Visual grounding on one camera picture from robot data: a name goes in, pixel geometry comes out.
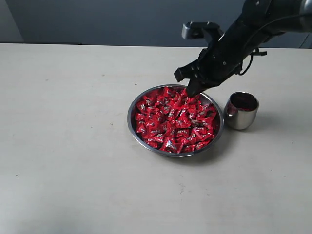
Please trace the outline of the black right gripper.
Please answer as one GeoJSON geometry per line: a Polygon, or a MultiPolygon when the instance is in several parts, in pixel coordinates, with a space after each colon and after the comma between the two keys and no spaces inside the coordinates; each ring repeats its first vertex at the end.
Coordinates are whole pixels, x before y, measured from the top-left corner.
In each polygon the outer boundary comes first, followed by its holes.
{"type": "Polygon", "coordinates": [[[237,72],[246,57],[244,34],[205,34],[204,37],[209,38],[208,47],[197,59],[174,72],[178,82],[189,80],[186,88],[189,97],[219,86],[237,72]]]}

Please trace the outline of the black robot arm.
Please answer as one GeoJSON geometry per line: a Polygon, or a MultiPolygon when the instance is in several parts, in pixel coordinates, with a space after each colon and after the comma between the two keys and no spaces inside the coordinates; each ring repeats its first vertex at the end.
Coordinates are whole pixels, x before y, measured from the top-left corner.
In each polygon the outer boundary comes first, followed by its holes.
{"type": "Polygon", "coordinates": [[[259,51],[262,43],[287,32],[312,31],[310,0],[247,0],[241,14],[222,32],[214,22],[188,22],[183,25],[184,39],[205,39],[208,42],[197,59],[176,69],[178,82],[188,79],[190,97],[217,87],[233,75],[244,75],[243,60],[265,56],[259,51]]]}

